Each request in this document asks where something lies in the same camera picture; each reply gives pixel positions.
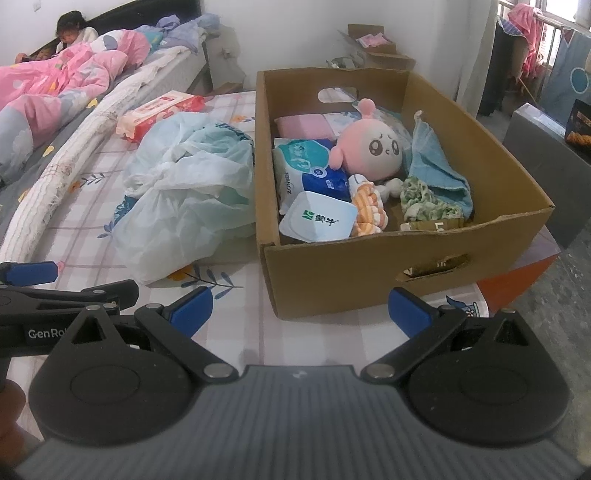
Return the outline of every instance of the curtain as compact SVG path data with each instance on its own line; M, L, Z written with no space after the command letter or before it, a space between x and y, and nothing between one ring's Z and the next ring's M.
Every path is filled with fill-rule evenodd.
M498 7L499 0L471 0L467 6L468 35L456 101L474 116L491 63Z
M579 0L574 20L585 30L591 28L591 0Z

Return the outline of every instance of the metal screw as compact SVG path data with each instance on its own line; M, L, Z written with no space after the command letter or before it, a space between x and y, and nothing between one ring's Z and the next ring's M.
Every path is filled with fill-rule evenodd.
M387 364L371 364L367 367L366 372L371 378L383 380L386 378L392 378L396 373L396 370L394 367Z
M203 369L209 378L228 378L234 369L228 364L209 364Z

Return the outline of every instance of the gray box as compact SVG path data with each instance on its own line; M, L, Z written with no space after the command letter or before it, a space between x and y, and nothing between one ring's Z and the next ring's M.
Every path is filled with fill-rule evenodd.
M568 247L591 218L591 165L566 144L564 127L529 103L513 113L503 145L556 205L546 225Z

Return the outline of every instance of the blue gripper pad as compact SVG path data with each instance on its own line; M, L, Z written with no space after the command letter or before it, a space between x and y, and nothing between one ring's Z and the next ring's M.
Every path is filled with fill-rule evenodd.
M212 315L212 291L206 287L196 288L169 305L167 310L170 324L191 338Z
M55 282L57 274L54 262L13 263L4 272L4 281L15 287L28 287Z
M437 309L403 288L395 288L388 296L388 314L398 327L412 338L431 326Z

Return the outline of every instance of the floor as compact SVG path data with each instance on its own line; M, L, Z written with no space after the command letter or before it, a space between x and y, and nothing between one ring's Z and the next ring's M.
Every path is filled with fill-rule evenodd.
M478 120L499 140L510 116L496 111ZM584 465L591 465L591 222L514 307L534 329L573 393L555 440Z

